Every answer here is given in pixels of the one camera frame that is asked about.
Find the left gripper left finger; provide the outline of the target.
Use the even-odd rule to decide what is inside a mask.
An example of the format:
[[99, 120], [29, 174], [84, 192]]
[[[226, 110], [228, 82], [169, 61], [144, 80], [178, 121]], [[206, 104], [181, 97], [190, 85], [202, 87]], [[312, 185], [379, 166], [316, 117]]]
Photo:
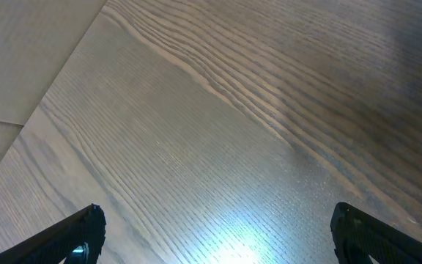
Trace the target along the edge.
[[105, 214], [91, 204], [0, 253], [0, 264], [96, 264], [105, 240]]

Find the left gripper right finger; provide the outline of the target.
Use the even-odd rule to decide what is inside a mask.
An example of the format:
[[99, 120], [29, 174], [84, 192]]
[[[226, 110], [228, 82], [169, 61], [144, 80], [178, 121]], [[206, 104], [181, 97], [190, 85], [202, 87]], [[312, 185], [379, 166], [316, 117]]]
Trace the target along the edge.
[[420, 241], [346, 202], [336, 204], [330, 230], [342, 264], [422, 264]]

